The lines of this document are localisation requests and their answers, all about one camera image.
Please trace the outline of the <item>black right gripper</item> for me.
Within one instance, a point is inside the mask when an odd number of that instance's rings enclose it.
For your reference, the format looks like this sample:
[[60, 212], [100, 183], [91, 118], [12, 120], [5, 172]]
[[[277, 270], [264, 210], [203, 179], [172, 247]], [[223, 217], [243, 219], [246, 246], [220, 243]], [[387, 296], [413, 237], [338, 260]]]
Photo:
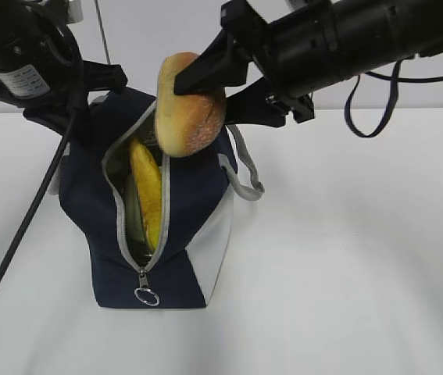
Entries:
[[337, 40], [332, 3], [314, 1], [267, 23], [247, 1], [229, 1], [220, 22], [223, 30], [214, 41], [176, 75], [174, 94], [242, 86], [254, 63], [262, 77], [227, 98], [225, 125], [279, 128], [288, 114], [297, 123], [314, 119], [309, 95], [318, 89], [319, 71]]

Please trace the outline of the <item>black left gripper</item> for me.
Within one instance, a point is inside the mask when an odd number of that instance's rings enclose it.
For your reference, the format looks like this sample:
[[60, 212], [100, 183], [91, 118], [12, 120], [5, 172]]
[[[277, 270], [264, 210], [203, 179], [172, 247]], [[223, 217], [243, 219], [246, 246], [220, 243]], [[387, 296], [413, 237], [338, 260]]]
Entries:
[[[119, 65], [81, 58], [68, 30], [36, 23], [0, 23], [0, 102], [25, 109], [26, 120], [90, 147], [95, 130], [88, 93], [122, 92], [127, 77]], [[69, 96], [67, 109], [52, 105]]]

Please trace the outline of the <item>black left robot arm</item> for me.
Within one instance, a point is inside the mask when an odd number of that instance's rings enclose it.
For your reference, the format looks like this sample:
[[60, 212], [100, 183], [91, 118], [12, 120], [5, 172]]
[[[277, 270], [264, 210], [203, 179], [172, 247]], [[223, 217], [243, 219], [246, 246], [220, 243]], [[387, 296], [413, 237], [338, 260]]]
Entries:
[[60, 135], [86, 138], [88, 95], [122, 93], [119, 65], [83, 59], [65, 20], [49, 4], [0, 1], [0, 102]]

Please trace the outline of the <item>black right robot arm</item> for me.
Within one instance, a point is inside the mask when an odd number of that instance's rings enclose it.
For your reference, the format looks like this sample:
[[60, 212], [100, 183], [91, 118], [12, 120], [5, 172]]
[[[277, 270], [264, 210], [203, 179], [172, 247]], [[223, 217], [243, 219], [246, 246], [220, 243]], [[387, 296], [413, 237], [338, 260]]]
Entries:
[[310, 95], [414, 55], [443, 53], [443, 1], [307, 1], [273, 22], [246, 1], [220, 11], [221, 31], [177, 74], [178, 95], [238, 88], [228, 124], [282, 127], [315, 116]]

